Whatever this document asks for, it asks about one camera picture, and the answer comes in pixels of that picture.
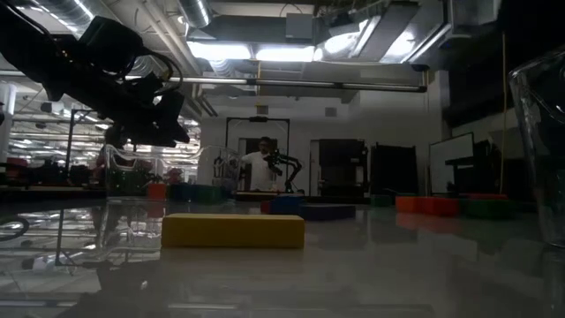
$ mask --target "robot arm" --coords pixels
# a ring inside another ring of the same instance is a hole
[[[169,58],[143,46],[135,32],[118,22],[95,17],[76,40],[52,35],[8,0],[0,0],[0,53],[31,80],[39,82],[51,101],[63,94],[109,117],[124,128],[133,143],[174,147],[188,142],[177,118],[184,97],[175,87],[164,87],[173,67]],[[162,77],[149,73],[126,80],[135,59],[153,55],[167,65]],[[162,95],[153,105],[153,99]]]
[[[267,161],[268,168],[278,176],[281,176],[283,174],[283,171],[276,167],[277,164],[285,164],[292,167],[292,173],[287,178],[287,180],[284,181],[285,192],[292,193],[292,181],[302,170],[302,164],[300,163],[300,161],[295,157],[282,155],[281,153],[279,153],[278,149],[273,154],[265,157],[265,161]]]

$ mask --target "yellow block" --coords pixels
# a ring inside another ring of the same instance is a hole
[[[299,216],[173,214],[162,220],[162,247],[304,247]]]

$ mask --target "orange block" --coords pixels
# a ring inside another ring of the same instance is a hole
[[[458,216],[459,200],[448,198],[419,198],[421,211],[432,216]]]
[[[398,213],[418,213],[419,197],[401,197],[395,199],[396,212]]]
[[[149,184],[147,188],[147,196],[152,200],[167,200],[167,185]]]

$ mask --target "white shirt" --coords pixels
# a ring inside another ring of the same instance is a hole
[[[266,156],[268,156],[268,154],[263,155],[260,151],[257,151],[241,157],[241,161],[251,164],[250,190],[273,190],[273,172],[268,168],[267,162],[263,159]]]

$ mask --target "light fixture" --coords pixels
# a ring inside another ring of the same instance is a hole
[[[249,48],[247,45],[241,43],[187,42],[187,44],[195,57],[205,58],[208,61],[251,58]]]
[[[288,48],[277,46],[273,48],[260,49],[256,58],[260,61],[274,62],[312,62],[314,56],[314,46],[305,48]]]
[[[358,35],[359,32],[352,32],[333,36],[324,43],[324,49],[326,49],[326,51],[330,54],[335,54],[343,49],[351,47]]]
[[[387,53],[380,60],[381,63],[398,63],[400,58],[410,53],[414,48],[414,34],[409,31],[402,32],[388,48]]]
[[[90,116],[85,116],[85,118],[90,120],[91,122],[95,122],[95,123],[98,122],[98,119],[95,119],[95,118],[90,117]]]
[[[314,61],[321,61],[322,58],[324,58],[324,51],[322,49],[316,49],[314,51],[314,57],[313,60]]]
[[[440,29],[440,31],[432,39],[430,39],[430,41],[428,41],[424,46],[419,48],[412,56],[405,57],[402,61],[400,61],[400,63],[404,63],[406,61],[410,63],[416,62],[416,60],[419,59],[422,56],[422,54],[424,54],[427,50],[429,50],[437,41],[441,39],[443,35],[449,32],[449,30],[451,30],[451,24],[447,24],[443,26]]]

